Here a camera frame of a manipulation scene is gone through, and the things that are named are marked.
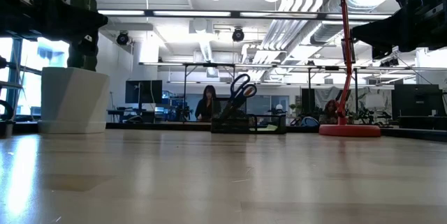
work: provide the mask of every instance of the white wall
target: white wall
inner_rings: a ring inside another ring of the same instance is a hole
[[[102,34],[99,34],[98,48],[96,72],[109,75],[114,105],[123,106],[126,80],[131,78],[132,74],[133,56]],[[108,109],[112,109],[111,99]]]
[[[144,52],[141,51],[142,43],[135,43],[133,47],[133,70],[132,80],[156,80],[157,66],[140,65],[140,57]]]

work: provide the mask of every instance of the scissor handle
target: scissor handle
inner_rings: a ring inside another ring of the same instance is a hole
[[[251,98],[252,96],[255,96],[256,93],[258,93],[258,87],[254,84],[248,84],[242,90],[242,96],[245,98]]]
[[[242,84],[235,90],[235,84],[237,81],[239,81],[240,79],[246,77],[247,79],[245,81],[242,82]],[[250,76],[247,74],[242,74],[239,75],[238,77],[236,77],[233,82],[231,83],[230,86],[230,91],[231,91],[231,96],[232,97],[236,97],[236,95],[245,87],[246,84],[248,84],[250,82]]]

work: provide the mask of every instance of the potted plant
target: potted plant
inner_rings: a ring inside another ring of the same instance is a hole
[[[291,105],[289,105],[289,107],[292,110],[291,116],[296,117],[296,113],[295,113],[295,110],[297,108],[296,104],[291,104]]]
[[[95,0],[71,0],[71,5],[96,12]],[[90,50],[71,43],[68,68],[42,70],[42,133],[102,133],[108,106],[110,77],[96,72],[98,31],[90,34]]]

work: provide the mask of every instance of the long dark hair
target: long dark hair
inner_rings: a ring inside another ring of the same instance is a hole
[[[212,94],[212,99],[216,98],[216,89],[214,88],[214,86],[212,85],[208,85],[205,87],[205,89],[203,90],[203,100],[206,101],[207,100],[207,91],[210,91]]]
[[[332,106],[335,108],[334,112],[329,112],[329,105],[332,104]],[[338,109],[338,102],[335,100],[329,100],[329,102],[324,107],[324,113],[328,116],[335,116],[337,115],[337,109]]]

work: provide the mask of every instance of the scissors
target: scissors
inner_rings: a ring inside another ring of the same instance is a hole
[[[246,80],[243,81],[237,89],[235,89],[236,82],[244,77],[246,78]],[[234,79],[233,83],[231,83],[230,86],[231,97],[221,114],[221,119],[227,118],[239,107],[243,106],[244,103],[247,101],[247,98],[251,98],[252,96],[256,95],[256,93],[258,92],[258,88],[256,88],[256,85],[254,84],[248,84],[249,82],[250,76],[247,74],[242,74]]]

